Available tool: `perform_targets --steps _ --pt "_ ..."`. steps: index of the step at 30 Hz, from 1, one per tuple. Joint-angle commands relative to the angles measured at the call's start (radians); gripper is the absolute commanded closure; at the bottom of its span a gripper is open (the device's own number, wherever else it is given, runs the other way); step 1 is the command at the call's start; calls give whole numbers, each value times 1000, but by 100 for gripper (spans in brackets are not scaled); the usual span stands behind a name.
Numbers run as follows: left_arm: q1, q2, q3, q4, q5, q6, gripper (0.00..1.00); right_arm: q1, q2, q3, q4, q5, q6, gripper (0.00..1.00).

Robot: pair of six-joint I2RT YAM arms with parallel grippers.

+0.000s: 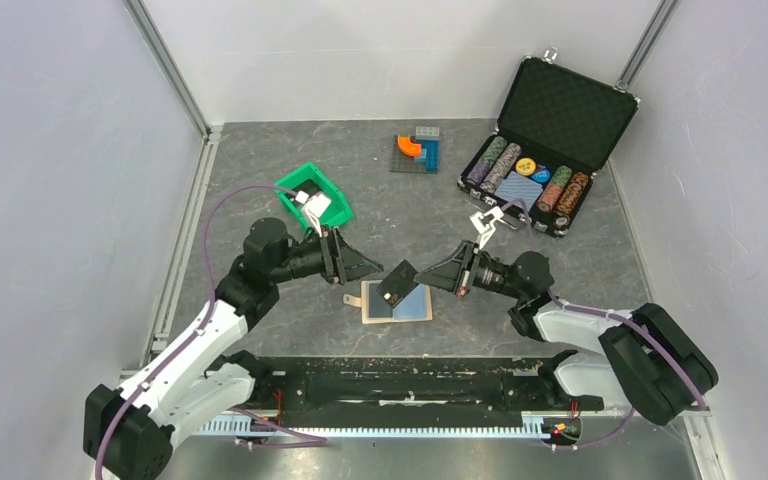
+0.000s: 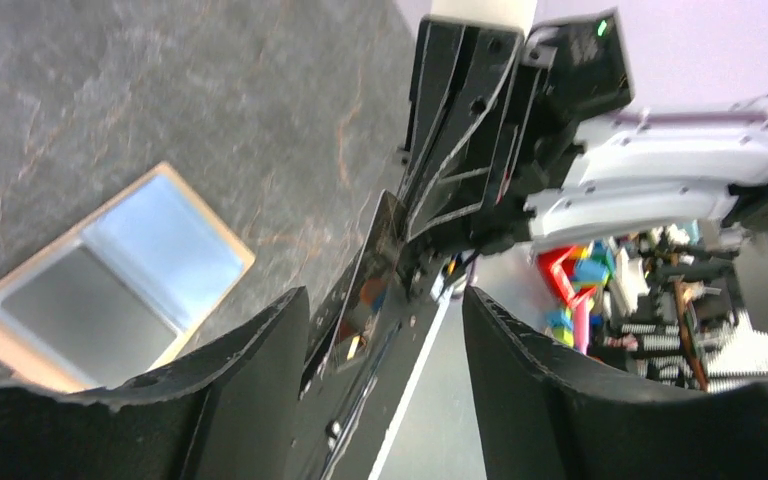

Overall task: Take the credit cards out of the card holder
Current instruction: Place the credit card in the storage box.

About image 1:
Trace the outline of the dark card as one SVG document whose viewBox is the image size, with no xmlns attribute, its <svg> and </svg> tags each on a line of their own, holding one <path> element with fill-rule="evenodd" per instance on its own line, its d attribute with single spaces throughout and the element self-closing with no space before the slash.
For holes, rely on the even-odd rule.
<svg viewBox="0 0 768 480">
<path fill-rule="evenodd" d="M 322 188 L 313 180 L 306 180 L 299 186 L 300 191 L 304 191 L 309 197 L 313 197 L 322 191 Z"/>
</svg>

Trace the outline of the beige leather card holder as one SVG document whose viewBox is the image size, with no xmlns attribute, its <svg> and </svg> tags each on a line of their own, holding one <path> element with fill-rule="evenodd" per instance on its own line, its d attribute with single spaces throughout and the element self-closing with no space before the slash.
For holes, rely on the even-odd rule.
<svg viewBox="0 0 768 480">
<path fill-rule="evenodd" d="M 381 282 L 380 280 L 364 280 L 360 283 L 360 293 L 357 296 L 344 294 L 342 297 L 345 305 L 357 308 L 360 311 L 363 324 L 409 323 L 429 321 L 433 318 L 431 290 L 428 286 L 420 284 L 405 300 L 393 308 L 393 318 L 391 320 L 369 321 L 367 318 L 366 299 L 366 287 L 369 281 Z"/>
</svg>

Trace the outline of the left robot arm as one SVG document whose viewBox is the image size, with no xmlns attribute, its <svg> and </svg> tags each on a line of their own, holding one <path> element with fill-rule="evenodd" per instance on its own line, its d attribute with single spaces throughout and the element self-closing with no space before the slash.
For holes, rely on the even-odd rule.
<svg viewBox="0 0 768 480">
<path fill-rule="evenodd" d="M 82 448 L 94 477 L 155 479 L 209 420 L 243 402 L 257 408 L 272 399 L 274 381 L 258 370 L 230 363 L 202 375 L 277 304 L 280 284 L 320 276 L 344 285 L 382 270 L 336 227 L 310 227 L 297 240 L 277 218 L 254 222 L 190 325 L 119 386 L 99 384 L 87 395 Z"/>
</svg>

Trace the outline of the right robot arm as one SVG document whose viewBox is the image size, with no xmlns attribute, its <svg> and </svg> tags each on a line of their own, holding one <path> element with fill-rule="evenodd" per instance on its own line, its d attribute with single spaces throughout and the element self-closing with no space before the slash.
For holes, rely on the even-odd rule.
<svg viewBox="0 0 768 480">
<path fill-rule="evenodd" d="M 684 411 L 704 410 L 719 383 L 716 367 L 659 304 L 611 310 L 555 295 L 549 260 L 526 251 L 507 264 L 463 241 L 414 279 L 463 297 L 478 288 L 514 299 L 508 317 L 517 333 L 571 347 L 537 382 L 540 400 L 562 408 L 575 397 L 618 400 L 666 425 Z"/>
</svg>

